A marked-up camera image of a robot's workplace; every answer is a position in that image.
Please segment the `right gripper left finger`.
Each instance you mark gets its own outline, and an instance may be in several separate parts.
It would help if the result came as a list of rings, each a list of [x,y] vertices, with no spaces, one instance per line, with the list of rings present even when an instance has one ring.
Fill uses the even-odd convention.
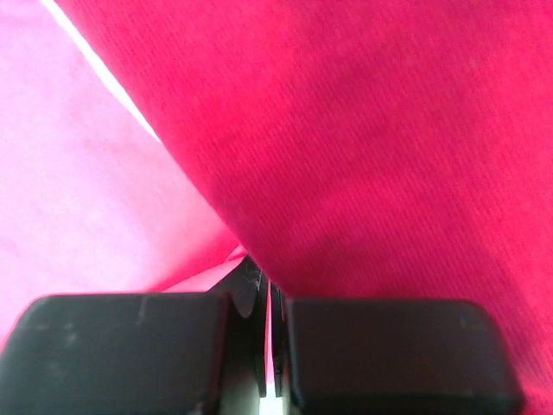
[[[256,414],[267,296],[243,259],[204,292],[39,298],[1,353],[1,411]]]

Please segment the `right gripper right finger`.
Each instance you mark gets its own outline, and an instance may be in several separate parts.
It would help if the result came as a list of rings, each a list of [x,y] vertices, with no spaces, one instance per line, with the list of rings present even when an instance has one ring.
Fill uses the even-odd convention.
[[[524,410],[503,336],[475,303],[270,294],[275,389],[287,414]]]

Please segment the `pink red t-shirt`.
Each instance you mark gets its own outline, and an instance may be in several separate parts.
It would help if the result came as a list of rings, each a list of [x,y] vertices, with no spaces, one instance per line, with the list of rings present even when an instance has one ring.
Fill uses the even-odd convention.
[[[2,2],[2,337],[244,253],[293,296],[481,304],[551,413],[551,2]]]

